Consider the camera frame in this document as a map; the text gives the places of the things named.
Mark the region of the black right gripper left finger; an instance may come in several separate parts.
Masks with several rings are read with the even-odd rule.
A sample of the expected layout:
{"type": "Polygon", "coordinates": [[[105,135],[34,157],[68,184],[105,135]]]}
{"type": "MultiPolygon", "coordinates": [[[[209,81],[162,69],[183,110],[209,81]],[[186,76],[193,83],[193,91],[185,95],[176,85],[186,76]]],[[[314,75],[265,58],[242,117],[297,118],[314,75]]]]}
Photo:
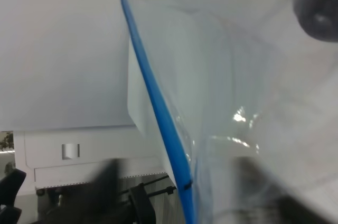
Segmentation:
{"type": "Polygon", "coordinates": [[[133,223],[131,206],[121,200],[122,167],[120,159],[107,161],[89,184],[54,208],[40,223],[133,223]]]}

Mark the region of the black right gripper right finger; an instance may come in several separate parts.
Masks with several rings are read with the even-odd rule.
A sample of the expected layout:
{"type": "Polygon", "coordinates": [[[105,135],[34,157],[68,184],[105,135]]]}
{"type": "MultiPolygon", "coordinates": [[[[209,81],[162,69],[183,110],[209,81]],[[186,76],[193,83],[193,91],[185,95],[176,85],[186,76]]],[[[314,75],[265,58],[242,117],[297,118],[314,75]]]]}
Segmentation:
{"type": "Polygon", "coordinates": [[[337,173],[274,174],[252,156],[211,159],[212,223],[337,223],[337,173]]]}

